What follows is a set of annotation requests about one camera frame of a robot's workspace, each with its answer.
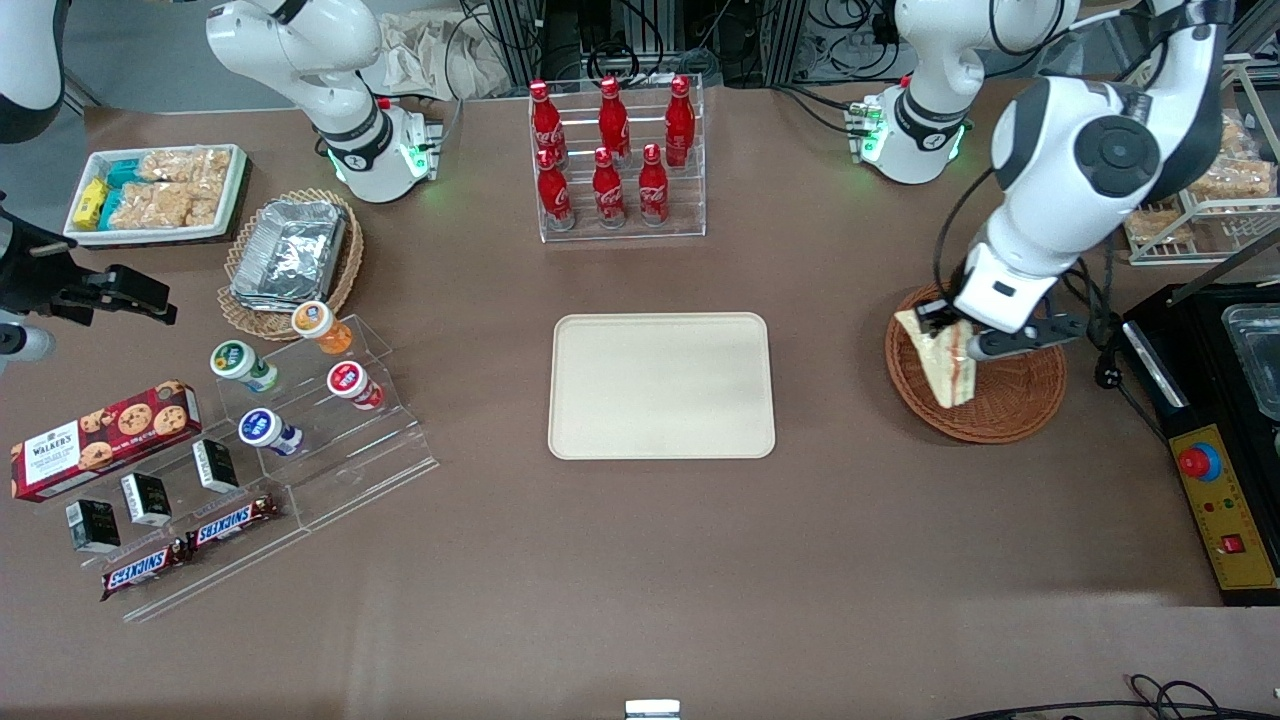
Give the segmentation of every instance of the acrylic bottle rack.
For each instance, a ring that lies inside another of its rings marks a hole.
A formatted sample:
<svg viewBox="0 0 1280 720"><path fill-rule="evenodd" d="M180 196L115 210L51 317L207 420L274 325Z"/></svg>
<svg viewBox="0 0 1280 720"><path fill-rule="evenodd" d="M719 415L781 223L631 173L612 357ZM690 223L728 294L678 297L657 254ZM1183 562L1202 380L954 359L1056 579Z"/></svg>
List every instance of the acrylic bottle rack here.
<svg viewBox="0 0 1280 720"><path fill-rule="evenodd" d="M76 553L93 575L83 589L86 602L101 593L104 573L145 557L174 538L271 493L280 516L212 542L200 548L186 565L159 573L106 600L122 609L125 621L151 620L439 465L426 446L425 428L403 405L387 369L390 348L358 316L349 315L343 322L355 336L343 355L326 355L310 341L287 345L266 356L279 368L279 379L271 389L252 393L241 383L219 379L220 397L198 398L206 418L198 438L40 505L41 514L58 510L59 516L63 507L78 498L106 501L115 509L120 548L88 557ZM370 379L383 387L384 400L376 410L358 410L329 392L325 377L342 359L364 365ZM241 442L237 425L253 407L270 407L302 429L302 448L282 457ZM200 484L191 446L201 438L215 439L230 450L238 489L219 495ZM128 473L164 480L173 510L173 518L164 527L129 523L120 491L120 477ZM69 539L67 548L74 552Z"/></svg>
<svg viewBox="0 0 1280 720"><path fill-rule="evenodd" d="M534 169L534 209L538 213L538 232L543 242L582 240L637 240L707 234L707 102L701 76L689 76L689 100L694 106L694 146L684 168L667 168L671 215L659 227L649 227L640 219L640 168L644 167L641 150L649 142L666 149L667 104L671 101L671 78L662 82L640 81L622 90L620 97L627 108L631 123L631 164L620 168L622 197L627 209L627 222L621 228L608 229L595 215L595 191L591 176L595 173L595 149L600 146L600 90L591 81L547 81L552 102L559 110L564 126L564 143L568 146L568 197L577 222L568 231L557 232L547 227L547 215L538 200L538 142L529 128L530 164ZM534 101L529 101L532 113Z"/></svg>

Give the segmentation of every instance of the red button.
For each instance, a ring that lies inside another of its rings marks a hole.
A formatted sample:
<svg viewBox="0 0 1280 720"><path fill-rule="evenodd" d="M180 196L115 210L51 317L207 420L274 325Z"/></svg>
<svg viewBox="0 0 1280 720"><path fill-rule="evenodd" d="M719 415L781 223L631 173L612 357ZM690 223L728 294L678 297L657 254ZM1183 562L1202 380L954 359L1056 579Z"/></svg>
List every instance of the red button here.
<svg viewBox="0 0 1280 720"><path fill-rule="evenodd" d="M1244 539L1240 536L1222 536L1222 552L1228 555L1244 552Z"/></svg>
<svg viewBox="0 0 1280 720"><path fill-rule="evenodd" d="M1198 447L1188 447L1178 454L1178 466L1193 478L1203 478L1208 474L1211 464L1207 452Z"/></svg>

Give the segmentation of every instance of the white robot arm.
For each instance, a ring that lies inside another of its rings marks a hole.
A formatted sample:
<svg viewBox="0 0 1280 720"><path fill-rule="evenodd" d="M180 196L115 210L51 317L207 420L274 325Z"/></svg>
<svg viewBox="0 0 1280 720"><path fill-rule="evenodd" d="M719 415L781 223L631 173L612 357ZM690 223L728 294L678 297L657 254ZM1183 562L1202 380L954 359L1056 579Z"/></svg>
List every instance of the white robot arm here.
<svg viewBox="0 0 1280 720"><path fill-rule="evenodd" d="M859 159L906 184L938 177L986 77L977 50L1036 47L1079 8L1080 0L896 0L899 35L919 60L909 85L854 106L867 135Z"/></svg>
<svg viewBox="0 0 1280 720"><path fill-rule="evenodd" d="M26 142L58 115L67 3L0 3L0 143Z"/></svg>
<svg viewBox="0 0 1280 720"><path fill-rule="evenodd" d="M361 200L388 202L430 177L422 115L379 108L356 74L381 44L378 20L360 0L236 0L210 10L205 32L223 65L311 118L338 177Z"/></svg>
<svg viewBox="0 0 1280 720"><path fill-rule="evenodd" d="M1221 137L1221 77L1231 0L1157 0L1158 70L1147 87L1043 78L1005 109L992 167L1005 200L970 246L959 290L918 307L986 328L970 346L984 359L1078 337L1050 337L1032 314L1080 254L1140 202L1202 176Z"/></svg>

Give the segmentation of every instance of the coca-cola bottle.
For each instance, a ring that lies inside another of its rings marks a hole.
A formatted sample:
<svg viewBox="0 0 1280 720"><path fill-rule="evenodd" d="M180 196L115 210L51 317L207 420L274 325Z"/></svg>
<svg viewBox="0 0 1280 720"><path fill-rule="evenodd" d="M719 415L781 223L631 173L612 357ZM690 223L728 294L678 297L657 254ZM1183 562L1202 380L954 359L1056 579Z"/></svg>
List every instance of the coca-cola bottle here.
<svg viewBox="0 0 1280 720"><path fill-rule="evenodd" d="M657 142L644 146L644 168L640 168L640 219L658 227L667 222L671 202L667 197L667 169L662 167L662 149Z"/></svg>
<svg viewBox="0 0 1280 720"><path fill-rule="evenodd" d="M534 99L534 141L538 150L550 150L556 165L568 167L568 147L564 146L564 126L561 124L559 110L552 104L547 83L535 79L529 83L529 96Z"/></svg>
<svg viewBox="0 0 1280 720"><path fill-rule="evenodd" d="M568 182L556 168L556 156L550 150L538 151L538 197L547 214L547 229L564 232L573 227L577 218L568 202Z"/></svg>
<svg viewBox="0 0 1280 720"><path fill-rule="evenodd" d="M689 78L671 81L671 102L667 104L667 164L684 168L694 147L694 106L689 101Z"/></svg>
<svg viewBox="0 0 1280 720"><path fill-rule="evenodd" d="M595 188L595 211L600 215L600 224L613 229L621 228L627 222L627 211L622 206L622 178L613 167L613 154L608 147L595 149L595 177L591 178L591 187Z"/></svg>
<svg viewBox="0 0 1280 720"><path fill-rule="evenodd" d="M618 78L604 76L600 81L600 143L613 155L618 168L631 165L631 122L618 99Z"/></svg>

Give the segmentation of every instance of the round wicker basket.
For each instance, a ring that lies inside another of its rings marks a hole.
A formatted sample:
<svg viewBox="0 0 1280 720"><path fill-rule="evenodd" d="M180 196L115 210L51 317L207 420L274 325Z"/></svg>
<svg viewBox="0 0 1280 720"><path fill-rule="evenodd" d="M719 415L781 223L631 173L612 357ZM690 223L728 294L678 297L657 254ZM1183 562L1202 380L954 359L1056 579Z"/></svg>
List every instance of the round wicker basket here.
<svg viewBox="0 0 1280 720"><path fill-rule="evenodd" d="M360 229L360 220L356 219L356 213L352 211L351 205L346 200L328 190L294 190L285 192L275 200L294 200L298 202L325 201L333 202L347 211L347 231L343 236L342 252L338 256L338 268L334 272L333 291L329 293L329 300L326 300L334 315L340 316L338 310L347 301L347 296L351 295L352 286L356 284L356 274L360 273L360 260L365 254L365 234ZM227 269L228 281L236 277L236 269L239 268L241 258L244 255L244 245L248 242L250 236L253 234L253 228L257 227L261 211L262 209L260 208L244 223L236 236L232 249L227 252L227 263L223 266ZM230 286L218 291L218 305L223 309L223 316L227 318L228 323L248 334L276 342L298 338L298 333L293 332L293 327L289 323L288 313L250 310L232 297Z"/></svg>
<svg viewBox="0 0 1280 720"><path fill-rule="evenodd" d="M937 296L931 284L909 295L897 309ZM892 318L884 336L884 360L906 406L942 433L965 442L995 445L1027 438L1057 414L1066 392L1066 359L1057 346L980 363L973 400L951 409L933 398L911 338Z"/></svg>

